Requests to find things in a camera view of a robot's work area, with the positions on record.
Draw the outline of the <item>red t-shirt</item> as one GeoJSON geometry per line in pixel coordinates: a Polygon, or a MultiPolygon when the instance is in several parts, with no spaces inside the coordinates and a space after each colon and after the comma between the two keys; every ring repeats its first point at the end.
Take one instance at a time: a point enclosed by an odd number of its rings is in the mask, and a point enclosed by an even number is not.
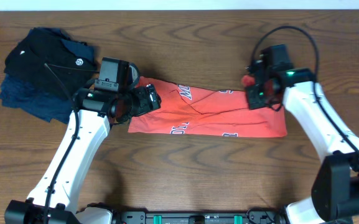
{"type": "Polygon", "coordinates": [[[197,134],[241,138],[280,138],[287,135],[284,110],[251,110],[245,92],[206,90],[141,77],[153,84],[161,108],[133,117],[128,131],[149,134],[197,134]]]}

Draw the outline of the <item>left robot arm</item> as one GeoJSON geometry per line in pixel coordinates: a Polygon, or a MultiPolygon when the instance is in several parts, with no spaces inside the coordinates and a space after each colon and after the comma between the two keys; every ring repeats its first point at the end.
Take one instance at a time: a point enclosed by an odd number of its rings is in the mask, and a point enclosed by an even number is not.
{"type": "Polygon", "coordinates": [[[4,221],[25,223],[115,223],[114,210],[96,203],[79,212],[79,194],[90,165],[112,128],[161,107],[153,84],[122,92],[82,88],[66,133],[43,178],[23,202],[11,200],[4,221]]]}

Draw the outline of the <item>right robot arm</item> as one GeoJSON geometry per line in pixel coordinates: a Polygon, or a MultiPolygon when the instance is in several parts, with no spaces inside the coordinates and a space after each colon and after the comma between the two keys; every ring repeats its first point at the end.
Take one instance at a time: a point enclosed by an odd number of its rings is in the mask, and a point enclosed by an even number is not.
{"type": "Polygon", "coordinates": [[[359,137],[328,102],[308,68],[261,68],[242,80],[252,108],[285,108],[321,161],[310,196],[284,209],[279,223],[348,223],[359,215],[359,137]]]}

